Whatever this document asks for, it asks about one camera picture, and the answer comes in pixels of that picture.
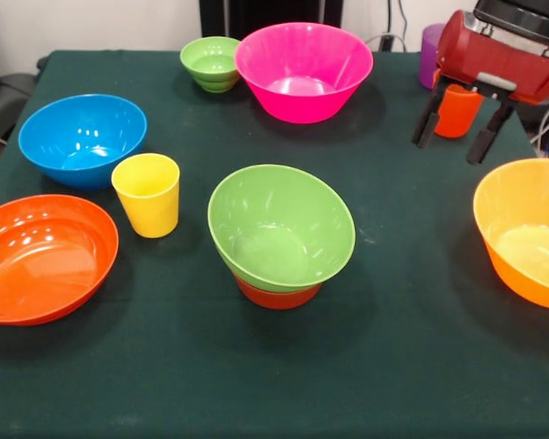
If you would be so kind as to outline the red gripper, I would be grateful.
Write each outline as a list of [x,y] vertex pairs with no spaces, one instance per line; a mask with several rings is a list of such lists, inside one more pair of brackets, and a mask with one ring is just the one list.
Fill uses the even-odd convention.
[[[412,142],[427,148],[440,120],[438,114],[449,78],[464,84],[488,83],[507,91],[518,102],[539,104],[549,98],[549,58],[533,43],[525,50],[482,33],[470,12],[458,10],[443,29],[436,53],[441,74],[415,127]],[[514,113],[514,104],[503,100],[485,128],[479,131],[466,155],[471,165],[481,164],[501,128]]]

